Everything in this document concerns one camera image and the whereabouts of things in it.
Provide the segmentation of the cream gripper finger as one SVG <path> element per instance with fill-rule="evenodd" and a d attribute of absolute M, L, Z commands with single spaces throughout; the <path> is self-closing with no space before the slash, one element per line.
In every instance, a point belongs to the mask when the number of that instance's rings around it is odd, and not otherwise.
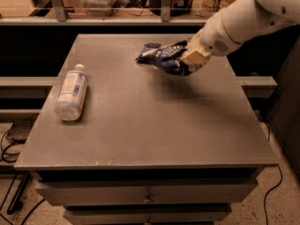
<path fill-rule="evenodd" d="M 180 60 L 187 66 L 203 66 L 209 59 L 210 53 L 208 51 L 198 51 L 196 49 L 187 50 L 180 57 Z"/>
<path fill-rule="evenodd" d="M 201 69 L 202 67 L 203 67 L 203 65 L 188 66 L 187 67 L 187 72 L 188 73 L 194 73 L 194 72 L 198 71 L 199 69 Z"/>

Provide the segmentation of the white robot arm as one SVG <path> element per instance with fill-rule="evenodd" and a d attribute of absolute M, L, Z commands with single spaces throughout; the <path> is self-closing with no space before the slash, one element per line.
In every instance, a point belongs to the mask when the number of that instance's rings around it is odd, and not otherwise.
<path fill-rule="evenodd" d="M 188 42 L 180 62 L 196 71 L 211 56 L 237 51 L 256 37 L 300 23 L 300 0 L 236 0 L 212 15 Z"/>

